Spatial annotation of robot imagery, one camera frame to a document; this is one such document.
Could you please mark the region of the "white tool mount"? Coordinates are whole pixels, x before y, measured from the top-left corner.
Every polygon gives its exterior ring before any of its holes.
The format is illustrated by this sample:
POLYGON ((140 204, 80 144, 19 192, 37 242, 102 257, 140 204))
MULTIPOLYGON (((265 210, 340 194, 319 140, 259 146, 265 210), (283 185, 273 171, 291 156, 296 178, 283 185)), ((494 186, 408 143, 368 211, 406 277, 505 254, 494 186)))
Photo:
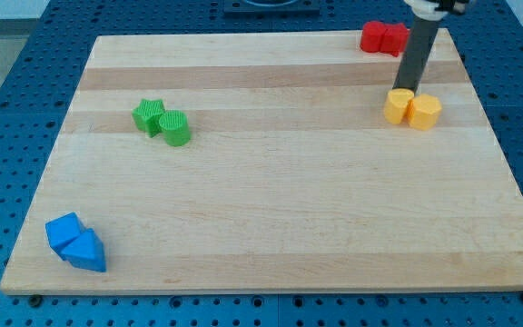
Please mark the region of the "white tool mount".
POLYGON ((404 0, 413 14, 423 20, 442 20, 447 15, 464 15, 475 0, 404 0))

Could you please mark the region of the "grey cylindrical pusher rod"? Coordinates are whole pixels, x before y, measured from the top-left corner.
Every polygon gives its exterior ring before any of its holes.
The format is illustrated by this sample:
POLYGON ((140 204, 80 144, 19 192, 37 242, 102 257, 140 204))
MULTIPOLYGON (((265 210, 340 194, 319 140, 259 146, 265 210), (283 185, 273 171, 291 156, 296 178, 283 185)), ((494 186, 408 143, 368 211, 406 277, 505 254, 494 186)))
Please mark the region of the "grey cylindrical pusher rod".
POLYGON ((393 84, 394 89, 408 89, 416 93, 434 44, 439 21, 414 16, 410 35, 393 84))

